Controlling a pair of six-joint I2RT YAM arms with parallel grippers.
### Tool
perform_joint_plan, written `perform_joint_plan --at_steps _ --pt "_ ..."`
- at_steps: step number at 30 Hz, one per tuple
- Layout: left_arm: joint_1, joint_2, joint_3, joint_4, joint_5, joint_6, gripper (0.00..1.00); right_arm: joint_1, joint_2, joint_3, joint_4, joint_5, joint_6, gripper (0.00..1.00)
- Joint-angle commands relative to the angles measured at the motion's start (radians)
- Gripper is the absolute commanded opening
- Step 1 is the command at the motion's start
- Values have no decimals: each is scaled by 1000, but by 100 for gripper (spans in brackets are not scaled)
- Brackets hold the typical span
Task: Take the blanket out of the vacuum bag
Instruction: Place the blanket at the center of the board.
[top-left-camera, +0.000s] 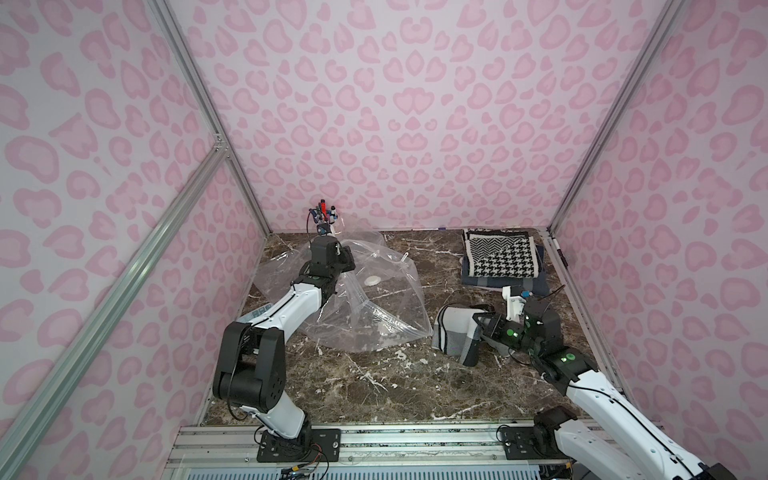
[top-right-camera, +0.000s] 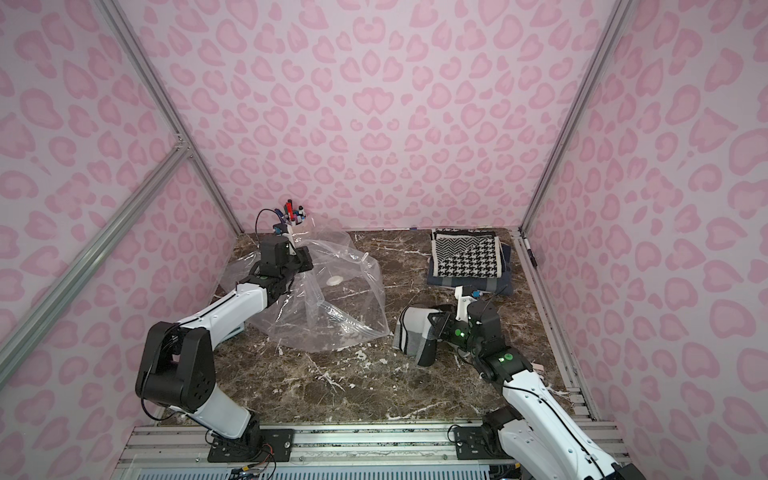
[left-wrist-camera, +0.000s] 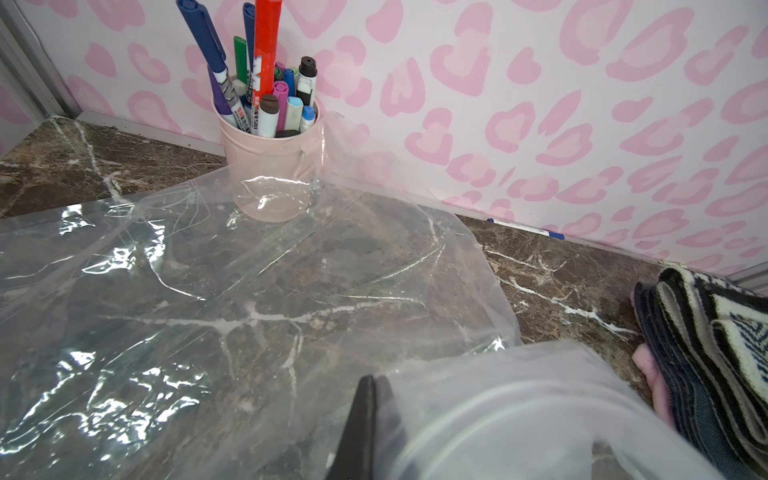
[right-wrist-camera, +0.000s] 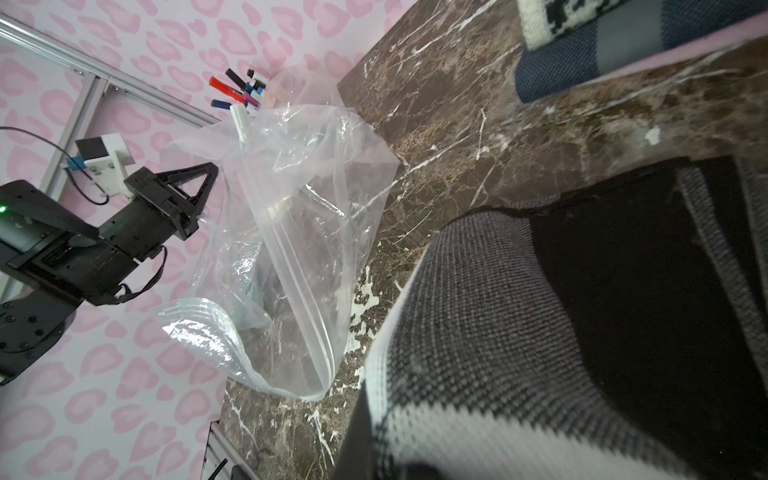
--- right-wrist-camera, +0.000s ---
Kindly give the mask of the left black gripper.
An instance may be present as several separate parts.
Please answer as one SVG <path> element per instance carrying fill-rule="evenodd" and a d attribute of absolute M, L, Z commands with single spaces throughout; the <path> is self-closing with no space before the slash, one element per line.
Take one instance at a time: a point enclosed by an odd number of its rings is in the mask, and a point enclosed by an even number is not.
<path fill-rule="evenodd" d="M 124 280 L 171 236 L 187 240 L 198 230 L 218 173 L 211 162 L 159 173 L 142 167 L 125 180 L 134 199 L 100 227 L 27 181 L 8 183 L 1 187 L 1 271 L 72 303 L 125 303 L 137 294 Z"/>

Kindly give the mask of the clear plastic vacuum bag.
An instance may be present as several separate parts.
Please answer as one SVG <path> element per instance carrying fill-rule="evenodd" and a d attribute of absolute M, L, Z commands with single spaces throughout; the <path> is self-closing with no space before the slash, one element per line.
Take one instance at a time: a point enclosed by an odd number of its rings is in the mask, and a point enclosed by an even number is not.
<path fill-rule="evenodd" d="M 262 106 L 161 152 L 169 169 L 214 164 L 207 241 L 186 291 L 154 310 L 198 358 L 254 390 L 315 401 L 343 359 L 355 289 L 399 162 L 336 81 L 300 66 Z"/>

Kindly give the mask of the black white houndstooth knit blanket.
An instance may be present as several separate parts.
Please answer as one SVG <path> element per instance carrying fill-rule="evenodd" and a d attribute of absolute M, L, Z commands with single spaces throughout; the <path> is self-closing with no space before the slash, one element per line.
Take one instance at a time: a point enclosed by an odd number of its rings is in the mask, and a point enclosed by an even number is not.
<path fill-rule="evenodd" d="M 517 0 L 528 50 L 536 50 L 597 19 L 623 0 Z"/>

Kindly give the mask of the grey plaid blanket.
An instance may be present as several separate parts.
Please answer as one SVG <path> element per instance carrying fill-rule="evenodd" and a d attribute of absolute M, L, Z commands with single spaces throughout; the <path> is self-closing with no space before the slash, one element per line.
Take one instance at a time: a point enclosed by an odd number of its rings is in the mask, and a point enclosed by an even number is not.
<path fill-rule="evenodd" d="M 767 204 L 677 158 L 481 207 L 372 343 L 336 479 L 763 479 Z"/>

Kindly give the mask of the navy plaid blanket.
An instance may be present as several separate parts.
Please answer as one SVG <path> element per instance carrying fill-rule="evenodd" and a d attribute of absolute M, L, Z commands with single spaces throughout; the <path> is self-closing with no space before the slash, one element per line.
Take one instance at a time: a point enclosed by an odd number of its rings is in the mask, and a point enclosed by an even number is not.
<path fill-rule="evenodd" d="M 623 1 L 547 45 L 526 47 L 517 95 L 542 99 L 763 12 L 764 1 Z"/>

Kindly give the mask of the pink fluffy blanket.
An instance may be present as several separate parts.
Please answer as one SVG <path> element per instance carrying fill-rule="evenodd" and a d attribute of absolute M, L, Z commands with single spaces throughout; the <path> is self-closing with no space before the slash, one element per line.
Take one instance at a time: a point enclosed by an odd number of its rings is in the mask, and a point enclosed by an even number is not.
<path fill-rule="evenodd" d="M 726 47 L 738 46 L 766 35 L 767 12 L 763 12 L 684 45 L 621 67 L 613 72 L 602 75 L 597 79 L 591 80 L 591 83 L 607 81 L 646 70 L 680 63 L 725 49 Z"/>

